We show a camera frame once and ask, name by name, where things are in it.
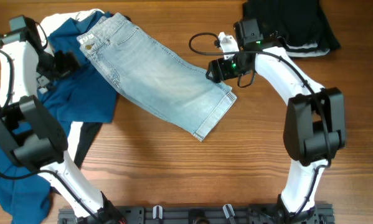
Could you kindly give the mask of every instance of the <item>denim jeans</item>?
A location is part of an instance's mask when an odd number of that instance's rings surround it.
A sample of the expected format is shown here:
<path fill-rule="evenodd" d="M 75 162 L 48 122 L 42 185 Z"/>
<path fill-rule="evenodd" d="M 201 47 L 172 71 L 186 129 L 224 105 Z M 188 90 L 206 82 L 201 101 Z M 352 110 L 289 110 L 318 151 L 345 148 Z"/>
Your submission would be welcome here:
<path fill-rule="evenodd" d="M 117 13 L 77 37 L 80 50 L 121 95 L 202 141 L 233 105 L 224 83 L 193 66 Z"/>

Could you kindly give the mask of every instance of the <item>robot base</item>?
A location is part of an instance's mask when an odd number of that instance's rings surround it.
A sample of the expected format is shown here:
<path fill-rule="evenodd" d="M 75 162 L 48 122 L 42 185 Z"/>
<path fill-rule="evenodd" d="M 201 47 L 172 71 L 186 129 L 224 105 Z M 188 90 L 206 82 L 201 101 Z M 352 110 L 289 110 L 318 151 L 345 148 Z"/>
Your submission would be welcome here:
<path fill-rule="evenodd" d="M 276 204 L 256 204 L 248 207 L 234 207 L 236 224 L 275 224 L 269 217 L 273 216 Z M 153 208 L 117 207 L 126 217 L 128 224 L 189 224 L 189 211 L 198 207 L 173 207 L 163 209 L 163 219 L 153 219 Z M 222 207 L 200 207 L 211 224 L 229 224 Z M 76 224 L 76 217 L 72 209 L 59 210 L 58 224 Z M 316 211 L 309 220 L 300 224 L 334 224 L 334 211 L 331 204 L 318 204 Z"/>

